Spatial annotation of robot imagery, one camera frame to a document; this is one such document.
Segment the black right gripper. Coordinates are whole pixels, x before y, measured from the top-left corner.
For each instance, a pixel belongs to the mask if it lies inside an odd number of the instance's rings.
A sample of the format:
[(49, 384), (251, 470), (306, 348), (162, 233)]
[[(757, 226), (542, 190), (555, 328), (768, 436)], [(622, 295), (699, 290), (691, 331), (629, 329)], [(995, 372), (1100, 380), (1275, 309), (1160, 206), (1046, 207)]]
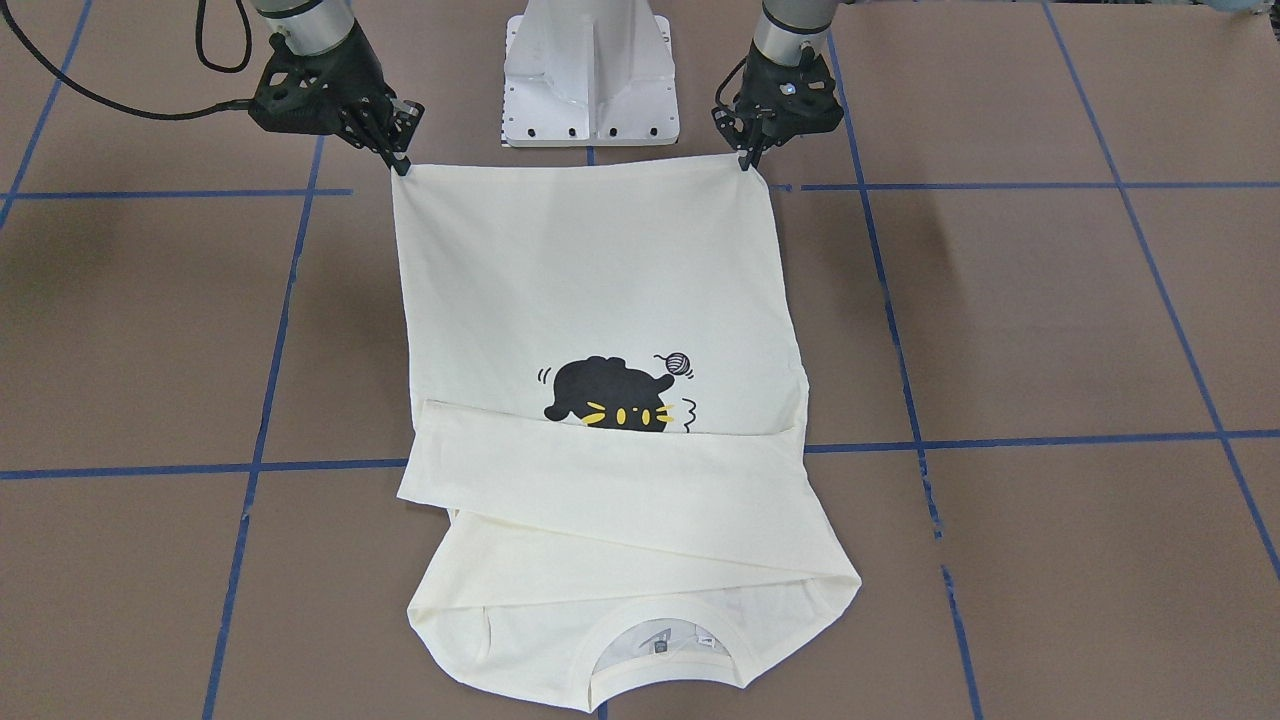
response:
[(406, 177), (404, 150), (424, 106), (397, 97), (361, 28), (319, 55), (294, 54), (285, 36), (270, 37), (273, 55), (250, 102), (250, 117), (265, 131), (335, 135), (356, 149), (380, 151), (387, 167)]

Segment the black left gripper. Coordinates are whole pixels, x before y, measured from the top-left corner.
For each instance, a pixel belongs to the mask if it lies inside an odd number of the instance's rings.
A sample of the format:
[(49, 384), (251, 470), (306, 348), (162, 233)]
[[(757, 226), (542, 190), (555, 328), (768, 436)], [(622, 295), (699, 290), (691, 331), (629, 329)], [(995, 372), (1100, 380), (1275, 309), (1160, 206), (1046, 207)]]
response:
[(801, 51), (795, 67), (749, 51), (717, 88), (712, 108), (717, 129), (740, 151), (744, 172), (758, 168), (767, 149), (800, 135), (831, 132), (844, 115), (835, 77), (814, 50)]

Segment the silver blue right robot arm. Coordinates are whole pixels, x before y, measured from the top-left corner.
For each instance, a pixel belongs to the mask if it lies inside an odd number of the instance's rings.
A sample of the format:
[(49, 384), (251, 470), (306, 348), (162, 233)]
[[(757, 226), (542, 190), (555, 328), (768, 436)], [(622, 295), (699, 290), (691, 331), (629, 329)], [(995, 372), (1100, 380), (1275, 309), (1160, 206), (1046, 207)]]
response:
[(407, 176), (424, 108), (402, 100), (347, 1), (256, 1), (271, 56), (250, 117), (268, 132), (333, 135)]

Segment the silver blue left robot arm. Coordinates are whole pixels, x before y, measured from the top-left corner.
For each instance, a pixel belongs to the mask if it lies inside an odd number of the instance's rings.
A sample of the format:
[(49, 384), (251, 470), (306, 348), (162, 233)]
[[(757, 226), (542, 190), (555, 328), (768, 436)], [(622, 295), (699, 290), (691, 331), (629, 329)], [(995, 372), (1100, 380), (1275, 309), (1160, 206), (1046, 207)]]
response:
[(844, 120), (835, 77), (820, 53), (841, 1), (764, 1), (746, 56), (716, 91), (712, 118), (741, 170), (764, 152)]

